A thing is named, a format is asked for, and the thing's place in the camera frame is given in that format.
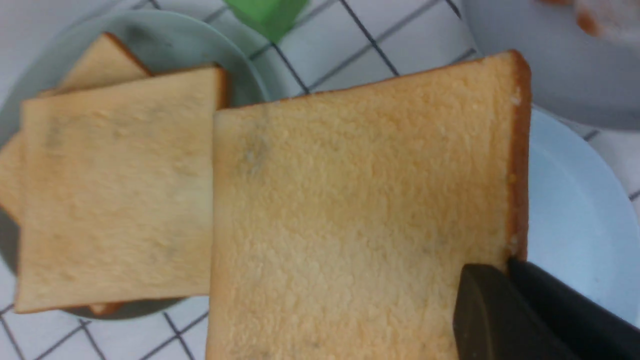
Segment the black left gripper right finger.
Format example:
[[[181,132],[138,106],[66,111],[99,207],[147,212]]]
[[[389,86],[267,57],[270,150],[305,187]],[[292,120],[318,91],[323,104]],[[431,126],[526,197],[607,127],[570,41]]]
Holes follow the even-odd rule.
[[[535,314],[581,360],[638,360],[639,329],[539,266],[510,258],[510,280]]]

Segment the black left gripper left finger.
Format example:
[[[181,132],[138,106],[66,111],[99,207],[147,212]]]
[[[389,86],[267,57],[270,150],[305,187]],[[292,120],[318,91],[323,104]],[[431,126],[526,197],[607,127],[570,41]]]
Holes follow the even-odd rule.
[[[462,267],[452,329],[460,360],[579,359],[509,278],[487,264]]]

